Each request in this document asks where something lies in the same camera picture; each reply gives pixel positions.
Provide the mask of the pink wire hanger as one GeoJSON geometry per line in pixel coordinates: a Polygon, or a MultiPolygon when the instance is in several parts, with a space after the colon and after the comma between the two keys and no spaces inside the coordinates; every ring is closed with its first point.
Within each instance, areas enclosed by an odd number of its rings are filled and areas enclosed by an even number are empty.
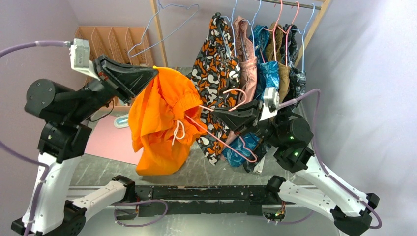
{"type": "MultiPolygon", "coordinates": [[[[244,100],[241,103],[238,103],[236,106],[231,107],[231,108],[224,108],[226,110],[226,112],[232,112],[234,110],[236,110],[238,107],[240,107],[241,105],[244,104],[244,102],[247,101],[247,94],[245,91],[243,91],[242,89],[239,88],[231,88],[228,89],[226,91],[224,91],[223,93],[229,93],[231,91],[239,91],[242,93],[244,100]]],[[[236,151],[235,149],[233,149],[231,146],[229,146],[227,143],[225,143],[223,140],[221,140],[220,138],[218,138],[217,136],[215,136],[214,134],[210,133],[206,128],[204,128],[203,126],[201,126],[200,124],[198,124],[195,120],[193,120],[190,116],[188,115],[184,115],[186,119],[188,119],[190,122],[196,124],[198,127],[202,128],[204,131],[206,131],[208,134],[210,134],[212,137],[214,137],[216,140],[218,140],[220,143],[222,143],[224,146],[226,146],[227,148],[229,148],[230,150],[232,150],[233,152],[235,152],[236,154],[238,154],[239,156],[241,156],[242,158],[244,158],[246,161],[250,162],[250,163],[254,163],[258,160],[258,157],[250,150],[248,149],[245,144],[243,144],[243,148],[247,151],[249,151],[251,153],[251,155],[254,157],[254,160],[249,160],[248,158],[246,158],[244,155],[242,155],[240,152],[236,151]]]]}

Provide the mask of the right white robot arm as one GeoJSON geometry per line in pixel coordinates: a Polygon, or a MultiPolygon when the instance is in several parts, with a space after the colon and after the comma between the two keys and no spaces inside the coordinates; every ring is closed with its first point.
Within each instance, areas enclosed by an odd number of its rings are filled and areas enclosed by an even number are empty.
{"type": "Polygon", "coordinates": [[[372,228],[379,197],[352,187],[331,171],[310,148],[313,132],[300,115],[286,111],[284,105],[267,106],[251,101],[236,109],[215,108],[213,115],[238,134],[252,133],[275,147],[274,158],[287,170],[313,184],[318,191],[297,186],[273,176],[266,184],[266,199],[295,203],[329,218],[335,227],[350,236],[372,228]]]}

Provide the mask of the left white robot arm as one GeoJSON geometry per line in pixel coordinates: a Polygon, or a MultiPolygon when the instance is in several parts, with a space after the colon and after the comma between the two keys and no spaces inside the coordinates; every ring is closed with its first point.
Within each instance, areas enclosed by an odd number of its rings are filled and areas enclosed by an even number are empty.
{"type": "Polygon", "coordinates": [[[95,78],[79,90],[49,79],[28,88],[25,111],[45,121],[38,143],[38,174],[25,215],[11,224],[27,236],[75,236],[105,207],[137,200],[134,182],[116,176],[103,188],[76,200],[66,192],[92,129],[84,122],[115,97],[130,102],[158,75],[158,70],[118,63],[107,56],[91,62],[95,78]]]}

